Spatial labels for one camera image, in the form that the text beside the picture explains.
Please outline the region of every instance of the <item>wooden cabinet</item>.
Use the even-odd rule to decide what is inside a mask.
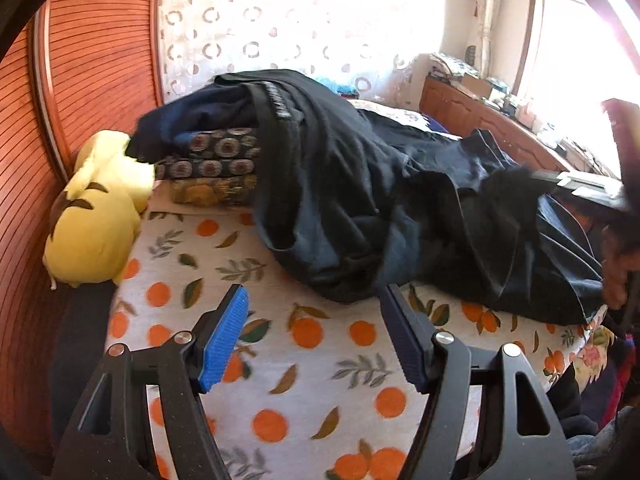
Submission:
[[[500,148],[524,166],[536,170],[573,169],[526,128],[446,83],[425,79],[420,111],[460,137],[468,137],[475,128],[489,130]]]
[[[445,117],[439,121],[450,133],[460,137],[468,136],[476,128],[476,112],[474,101],[462,92],[451,93],[447,98]]]
[[[436,119],[440,124],[447,120],[449,106],[445,94],[449,94],[449,90],[445,85],[432,85],[425,83],[420,98],[420,110],[431,110],[428,115]]]

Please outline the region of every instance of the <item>orange print bed sheet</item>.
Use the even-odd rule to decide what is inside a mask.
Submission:
[[[107,346],[158,346],[190,329],[233,283],[250,314],[223,380],[202,397],[210,430],[240,480],[394,480],[426,398],[408,384],[375,298],[350,306],[291,279],[261,244],[249,210],[150,211],[113,304]],[[467,344],[515,342],[545,389],[590,327],[545,325],[461,303],[429,285],[403,288],[415,310]],[[597,319],[604,315],[602,310]],[[149,412],[162,476],[175,479],[157,388]],[[460,452],[472,447],[480,391],[472,390]]]

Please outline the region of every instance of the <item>window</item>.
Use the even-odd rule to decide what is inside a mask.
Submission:
[[[609,120],[600,103],[638,102],[640,80],[609,25],[584,0],[531,0],[514,92],[560,136],[587,148],[620,176]]]

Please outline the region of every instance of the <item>stuffed animal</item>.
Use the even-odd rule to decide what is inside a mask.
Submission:
[[[127,134],[103,130],[78,153],[49,218],[42,261],[52,288],[56,280],[120,283],[154,183],[151,164],[124,155],[128,142]]]

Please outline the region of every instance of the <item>metal screw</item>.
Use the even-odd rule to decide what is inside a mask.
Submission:
[[[450,345],[451,343],[453,343],[456,340],[456,338],[453,337],[453,334],[450,334],[449,332],[437,332],[436,333],[436,340],[440,344]]]
[[[111,345],[107,352],[111,357],[118,357],[119,355],[124,354],[124,345],[122,343]]]
[[[522,350],[520,350],[520,347],[513,343],[507,343],[505,346],[502,347],[502,351],[505,354],[507,354],[509,357],[518,357],[522,352]]]
[[[177,342],[178,345],[186,345],[192,338],[191,332],[187,332],[186,330],[174,335],[174,341]]]

